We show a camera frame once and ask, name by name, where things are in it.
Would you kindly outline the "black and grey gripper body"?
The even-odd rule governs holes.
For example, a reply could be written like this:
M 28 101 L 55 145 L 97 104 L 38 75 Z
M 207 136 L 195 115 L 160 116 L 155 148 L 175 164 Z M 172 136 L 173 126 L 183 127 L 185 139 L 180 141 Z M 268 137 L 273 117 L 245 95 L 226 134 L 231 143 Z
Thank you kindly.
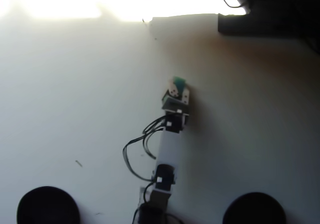
M 179 97 L 172 97 L 169 95 L 169 92 L 167 90 L 161 101 L 161 108 L 166 112 L 184 115 L 190 114 L 189 105 L 185 105 L 184 103 L 182 103 L 182 94 L 180 94 Z

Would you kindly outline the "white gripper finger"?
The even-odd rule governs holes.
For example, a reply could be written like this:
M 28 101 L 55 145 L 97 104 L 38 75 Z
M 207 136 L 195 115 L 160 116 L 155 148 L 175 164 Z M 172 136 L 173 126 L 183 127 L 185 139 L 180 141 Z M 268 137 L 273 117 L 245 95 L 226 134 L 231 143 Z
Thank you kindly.
M 177 80 L 178 80 L 177 77 L 173 77 L 172 79 L 170 79 L 168 81 L 168 92 L 169 92 L 169 95 L 172 97 L 179 97 L 180 96 L 179 90 L 176 85 Z
M 187 87 L 184 87 L 182 95 L 181 95 L 181 101 L 185 105 L 189 105 L 190 101 L 190 90 Z

